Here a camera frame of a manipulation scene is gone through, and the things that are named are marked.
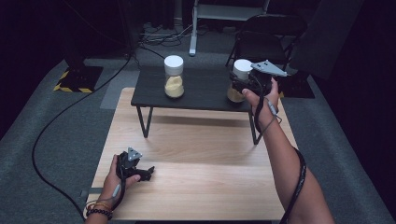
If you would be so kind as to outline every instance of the black table leg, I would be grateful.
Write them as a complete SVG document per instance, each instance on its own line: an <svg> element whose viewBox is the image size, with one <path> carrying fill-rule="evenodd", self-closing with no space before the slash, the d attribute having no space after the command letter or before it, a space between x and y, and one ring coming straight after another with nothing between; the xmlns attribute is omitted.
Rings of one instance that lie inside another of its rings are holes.
<svg viewBox="0 0 396 224"><path fill-rule="evenodd" d="M140 110L140 106L136 106L137 115L139 116L140 126L142 127L143 136L147 138L149 136L149 125L151 123L151 116L152 116L152 106L149 108L148 112L148 123L145 126L145 121L143 121L142 111Z"/></svg>
<svg viewBox="0 0 396 224"><path fill-rule="evenodd" d="M251 135L253 137L253 143L254 145L258 145L260 139L262 139L262 133L260 133L259 136L257 137L256 128L253 121L253 113L251 111L248 112L248 120L250 121L250 129L251 129Z"/></svg>

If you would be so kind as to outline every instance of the chair backrest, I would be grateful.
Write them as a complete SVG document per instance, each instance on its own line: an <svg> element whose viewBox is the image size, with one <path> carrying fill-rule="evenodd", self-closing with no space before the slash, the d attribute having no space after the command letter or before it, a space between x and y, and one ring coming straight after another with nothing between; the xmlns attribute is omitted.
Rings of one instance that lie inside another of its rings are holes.
<svg viewBox="0 0 396 224"><path fill-rule="evenodd" d="M241 33L250 31L268 35L302 35L307 28L299 16L265 14L253 16L244 23Z"/></svg>

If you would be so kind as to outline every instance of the small black table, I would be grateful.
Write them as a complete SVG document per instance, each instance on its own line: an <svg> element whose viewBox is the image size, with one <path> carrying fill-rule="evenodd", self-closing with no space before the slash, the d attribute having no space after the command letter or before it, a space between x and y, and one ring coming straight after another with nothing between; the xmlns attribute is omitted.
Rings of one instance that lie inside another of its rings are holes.
<svg viewBox="0 0 396 224"><path fill-rule="evenodd" d="M142 67L134 88L131 105L136 106L140 125L145 138L149 136L154 107L215 110L230 112L248 112L250 129L254 145L259 144L262 135L257 137L253 114L250 105L244 101L234 103L227 98L230 86L227 68L217 70L190 69L183 70L184 94L176 99L168 97L164 92L165 74L163 67ZM140 107L149 107L147 126L143 121Z"/></svg>

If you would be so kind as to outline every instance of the jar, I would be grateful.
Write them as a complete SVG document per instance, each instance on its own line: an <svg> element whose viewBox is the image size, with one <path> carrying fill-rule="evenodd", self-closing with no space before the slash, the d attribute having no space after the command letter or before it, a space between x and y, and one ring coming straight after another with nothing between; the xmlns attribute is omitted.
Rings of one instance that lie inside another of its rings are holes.
<svg viewBox="0 0 396 224"><path fill-rule="evenodd" d="M252 69L251 61L246 59L238 59L233 63L233 73L241 80L248 80L248 74ZM227 97L235 103L240 103L245 100L245 96L234 89L233 84L230 84L230 87L227 90Z"/></svg>
<svg viewBox="0 0 396 224"><path fill-rule="evenodd" d="M164 60L165 84L164 90L167 96L178 98L183 95L183 59L171 55Z"/></svg>

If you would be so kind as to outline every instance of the light wood tabletop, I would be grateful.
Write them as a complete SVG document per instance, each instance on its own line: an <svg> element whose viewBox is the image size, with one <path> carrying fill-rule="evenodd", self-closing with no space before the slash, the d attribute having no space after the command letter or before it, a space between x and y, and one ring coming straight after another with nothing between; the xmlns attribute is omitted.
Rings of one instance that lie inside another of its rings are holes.
<svg viewBox="0 0 396 224"><path fill-rule="evenodd" d="M263 140L257 146L251 142L248 113L154 108L144 138L133 94L134 88L122 90L92 188L103 186L113 155L128 147L143 154L138 169L155 166L155 172L149 182L126 191L114 219L281 219L266 147ZM278 107L281 126L296 146L282 104ZM149 109L142 109L146 118ZM98 196L91 193L88 201Z"/></svg>

